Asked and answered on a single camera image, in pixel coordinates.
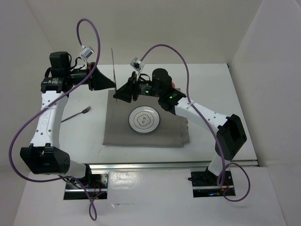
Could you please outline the dark metal fork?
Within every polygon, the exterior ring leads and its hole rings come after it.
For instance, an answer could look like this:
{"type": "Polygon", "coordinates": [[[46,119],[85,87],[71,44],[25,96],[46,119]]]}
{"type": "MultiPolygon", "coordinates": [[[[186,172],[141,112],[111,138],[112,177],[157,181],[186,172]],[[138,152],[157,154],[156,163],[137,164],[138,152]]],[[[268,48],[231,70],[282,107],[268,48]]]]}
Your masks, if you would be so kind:
{"type": "Polygon", "coordinates": [[[67,120],[70,120],[70,119],[72,119],[72,118],[74,118],[74,117],[76,117],[76,116],[78,116],[78,115],[80,115],[80,114],[86,114],[86,113],[88,113],[91,109],[92,109],[92,107],[91,107],[91,106],[88,106],[87,108],[83,109],[81,112],[76,113],[76,114],[74,114],[74,115],[72,115],[72,116],[69,116],[68,118],[62,120],[61,123],[65,122],[65,121],[67,121],[67,120]]]}

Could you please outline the white plate with teal rim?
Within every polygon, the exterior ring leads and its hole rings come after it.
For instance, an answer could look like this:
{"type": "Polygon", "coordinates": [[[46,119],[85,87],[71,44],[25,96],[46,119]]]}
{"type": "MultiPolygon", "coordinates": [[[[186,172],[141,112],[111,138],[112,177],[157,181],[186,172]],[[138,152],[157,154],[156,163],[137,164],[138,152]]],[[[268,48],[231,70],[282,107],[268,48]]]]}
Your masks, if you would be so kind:
{"type": "Polygon", "coordinates": [[[139,106],[129,114],[128,123],[136,133],[149,134],[159,127],[160,115],[153,107],[139,106]]]}

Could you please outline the grey cloth placemat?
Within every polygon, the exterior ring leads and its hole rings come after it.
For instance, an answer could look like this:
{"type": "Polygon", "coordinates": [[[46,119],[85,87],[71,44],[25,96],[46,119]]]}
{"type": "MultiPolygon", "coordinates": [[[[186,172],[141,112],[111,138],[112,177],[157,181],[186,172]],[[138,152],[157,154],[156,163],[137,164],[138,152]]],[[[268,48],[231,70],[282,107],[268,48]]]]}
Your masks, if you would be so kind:
{"type": "Polygon", "coordinates": [[[108,93],[103,145],[126,147],[179,148],[190,142],[187,119],[163,110],[157,97],[139,96],[137,101],[127,103],[108,93]],[[159,127],[149,134],[138,134],[128,123],[129,114],[139,106],[150,106],[160,115],[159,127]]]}

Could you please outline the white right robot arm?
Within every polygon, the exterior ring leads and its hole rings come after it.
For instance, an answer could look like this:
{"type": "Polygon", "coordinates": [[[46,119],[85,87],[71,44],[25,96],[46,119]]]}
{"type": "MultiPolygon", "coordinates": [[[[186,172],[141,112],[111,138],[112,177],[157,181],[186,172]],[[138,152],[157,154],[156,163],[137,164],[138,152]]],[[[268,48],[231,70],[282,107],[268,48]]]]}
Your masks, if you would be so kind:
{"type": "Polygon", "coordinates": [[[167,70],[155,69],[151,76],[134,71],[127,82],[116,90],[113,97],[125,102],[136,101],[139,96],[157,97],[158,104],[167,112],[181,116],[207,129],[215,139],[215,156],[205,173],[206,181],[217,184],[226,166],[247,140],[239,116],[223,115],[197,104],[172,85],[172,78],[167,70]]]}

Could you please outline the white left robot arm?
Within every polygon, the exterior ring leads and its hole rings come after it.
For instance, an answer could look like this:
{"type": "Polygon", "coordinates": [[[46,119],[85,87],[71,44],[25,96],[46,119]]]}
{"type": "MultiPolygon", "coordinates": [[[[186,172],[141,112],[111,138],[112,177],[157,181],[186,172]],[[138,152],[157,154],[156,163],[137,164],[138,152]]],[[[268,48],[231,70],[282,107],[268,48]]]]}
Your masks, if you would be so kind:
{"type": "Polygon", "coordinates": [[[20,156],[33,174],[72,176],[81,187],[88,188],[93,183],[90,167],[72,161],[60,149],[64,108],[70,90],[76,85],[88,85],[94,91],[114,88],[115,83],[97,69],[95,62],[87,63],[84,69],[72,68],[68,52],[51,53],[49,59],[51,67],[41,82],[43,112],[29,146],[21,148],[20,156]]]}

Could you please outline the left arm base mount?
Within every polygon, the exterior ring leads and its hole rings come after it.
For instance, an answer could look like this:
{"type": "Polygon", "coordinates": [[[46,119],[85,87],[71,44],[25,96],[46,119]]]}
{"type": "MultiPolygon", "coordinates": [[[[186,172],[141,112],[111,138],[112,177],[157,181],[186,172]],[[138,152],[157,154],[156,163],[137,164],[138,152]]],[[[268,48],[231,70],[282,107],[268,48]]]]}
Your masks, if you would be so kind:
{"type": "MultiPolygon", "coordinates": [[[[64,179],[64,200],[87,200],[84,189],[74,179],[64,179]]],[[[90,175],[90,181],[79,179],[92,199],[106,200],[108,195],[109,173],[101,172],[90,175]]]]}

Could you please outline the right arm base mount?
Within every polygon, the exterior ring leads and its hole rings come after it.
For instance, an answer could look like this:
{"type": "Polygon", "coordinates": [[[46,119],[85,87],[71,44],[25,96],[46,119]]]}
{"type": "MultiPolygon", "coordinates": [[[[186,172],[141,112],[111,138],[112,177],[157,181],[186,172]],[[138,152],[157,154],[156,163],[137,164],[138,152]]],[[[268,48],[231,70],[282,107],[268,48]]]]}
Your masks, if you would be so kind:
{"type": "Polygon", "coordinates": [[[226,171],[226,179],[222,187],[217,185],[217,177],[208,170],[193,171],[188,180],[192,184],[194,198],[220,197],[225,191],[227,196],[236,195],[232,174],[229,170],[226,171]]]}

